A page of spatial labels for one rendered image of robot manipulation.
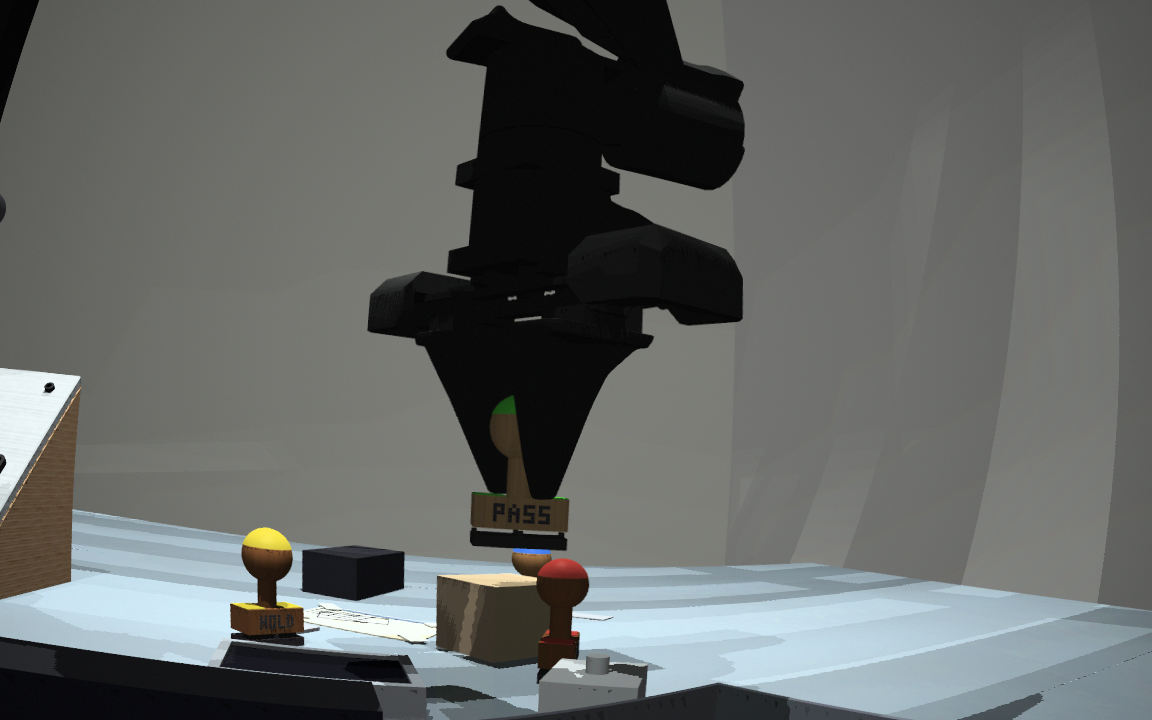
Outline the blue and brown wooden ball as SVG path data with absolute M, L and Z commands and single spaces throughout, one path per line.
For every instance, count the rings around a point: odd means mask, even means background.
M 511 564 L 522 577 L 536 577 L 550 562 L 550 550 L 513 550 Z

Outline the wooden stamp with green-topped ball handle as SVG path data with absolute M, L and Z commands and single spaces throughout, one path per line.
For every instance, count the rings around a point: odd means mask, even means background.
M 515 397 L 495 407 L 490 435 L 500 454 L 508 457 L 507 495 L 471 493 L 470 541 L 472 546 L 516 550 L 564 550 L 570 514 L 570 498 L 538 500 L 530 495 L 524 457 L 515 414 Z M 473 526 L 509 529 L 513 533 L 490 532 Z M 561 530 L 559 536 L 524 535 L 524 530 Z

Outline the wooden hold stamp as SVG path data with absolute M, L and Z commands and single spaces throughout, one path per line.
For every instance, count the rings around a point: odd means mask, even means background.
M 276 582 L 291 570 L 291 544 L 278 530 L 262 528 L 244 537 L 241 558 L 257 582 L 259 602 L 230 602 L 230 639 L 305 646 L 305 609 L 276 602 Z

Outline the wooden stamp with red top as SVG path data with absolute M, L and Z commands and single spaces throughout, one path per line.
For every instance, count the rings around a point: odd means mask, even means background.
M 579 660 L 579 632 L 571 632 L 573 607 L 588 594 L 588 573 L 579 562 L 556 559 L 538 573 L 536 589 L 550 605 L 550 630 L 538 642 L 538 683 L 561 659 Z

